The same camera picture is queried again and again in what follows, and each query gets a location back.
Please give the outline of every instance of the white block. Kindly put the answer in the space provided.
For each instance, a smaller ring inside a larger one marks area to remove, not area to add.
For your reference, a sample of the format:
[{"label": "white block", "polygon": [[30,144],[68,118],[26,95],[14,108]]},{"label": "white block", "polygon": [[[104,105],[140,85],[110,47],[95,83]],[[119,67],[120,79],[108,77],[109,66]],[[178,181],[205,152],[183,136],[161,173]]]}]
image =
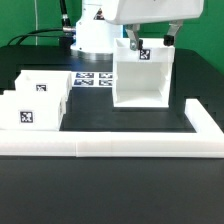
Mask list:
[{"label": "white block", "polygon": [[61,93],[68,99],[72,89],[70,71],[22,70],[15,80],[16,91]]},{"label": "white block", "polygon": [[130,50],[129,39],[115,39],[115,107],[168,107],[174,47],[163,39],[143,39],[145,54]]},{"label": "white block", "polygon": [[65,113],[60,94],[4,91],[0,97],[0,129],[58,131]]},{"label": "white block", "polygon": [[223,132],[197,99],[187,99],[185,114],[197,133],[222,135]]}]

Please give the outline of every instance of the open white box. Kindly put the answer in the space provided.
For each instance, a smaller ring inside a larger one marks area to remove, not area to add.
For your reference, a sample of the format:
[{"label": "open white box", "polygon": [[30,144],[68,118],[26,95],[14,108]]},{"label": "open white box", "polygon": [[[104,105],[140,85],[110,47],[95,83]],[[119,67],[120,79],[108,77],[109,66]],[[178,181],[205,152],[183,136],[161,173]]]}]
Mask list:
[{"label": "open white box", "polygon": [[115,39],[113,102],[115,107],[168,107],[174,47],[163,39],[142,39],[143,52],[130,50],[128,38]]},{"label": "open white box", "polygon": [[15,80],[16,91],[61,93],[68,99],[72,89],[70,71],[22,70]]},{"label": "open white box", "polygon": [[58,131],[65,114],[60,94],[4,91],[0,96],[0,129]]}]

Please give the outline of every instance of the black table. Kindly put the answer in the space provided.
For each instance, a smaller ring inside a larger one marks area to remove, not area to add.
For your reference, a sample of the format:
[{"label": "black table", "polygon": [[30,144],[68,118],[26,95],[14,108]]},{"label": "black table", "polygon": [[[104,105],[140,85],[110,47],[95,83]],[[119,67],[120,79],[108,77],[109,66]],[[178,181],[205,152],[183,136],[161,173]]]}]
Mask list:
[{"label": "black table", "polygon": [[[0,62],[1,91],[14,89],[13,82],[21,69],[97,72],[112,69],[111,62],[77,60],[58,47],[2,47]],[[156,122],[152,127],[137,122],[126,128],[114,127],[110,122],[77,125],[71,114],[82,115],[86,104],[80,103],[77,111],[70,107],[70,118],[64,119],[61,131],[192,132],[183,114],[185,99],[192,97],[200,100],[224,130],[223,87],[224,76],[203,58],[193,51],[178,49],[169,110],[112,111],[110,103],[105,107],[107,115],[111,113],[116,119],[120,113],[149,113],[159,121],[165,117],[164,121],[170,121],[166,125],[164,122]],[[94,89],[82,91],[80,88],[75,95],[84,96],[86,91]],[[102,95],[97,91],[93,95]],[[106,91],[107,101],[110,91]],[[87,112],[93,120],[99,116],[94,104]],[[167,113],[173,116],[172,120],[164,115]],[[223,189],[223,159],[0,157],[0,220],[4,224],[221,224],[224,222]]]}]

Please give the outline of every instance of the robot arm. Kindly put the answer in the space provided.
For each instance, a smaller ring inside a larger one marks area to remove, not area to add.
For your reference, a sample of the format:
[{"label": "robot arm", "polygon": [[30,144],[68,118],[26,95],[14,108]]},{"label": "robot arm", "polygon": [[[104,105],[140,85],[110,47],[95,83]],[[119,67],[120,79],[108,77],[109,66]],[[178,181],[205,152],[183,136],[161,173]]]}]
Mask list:
[{"label": "robot arm", "polygon": [[164,44],[174,44],[176,35],[184,19],[198,18],[204,6],[204,0],[112,0],[103,4],[104,18],[112,24],[126,25],[131,40],[130,48],[141,48],[137,31],[139,24],[172,21]]}]

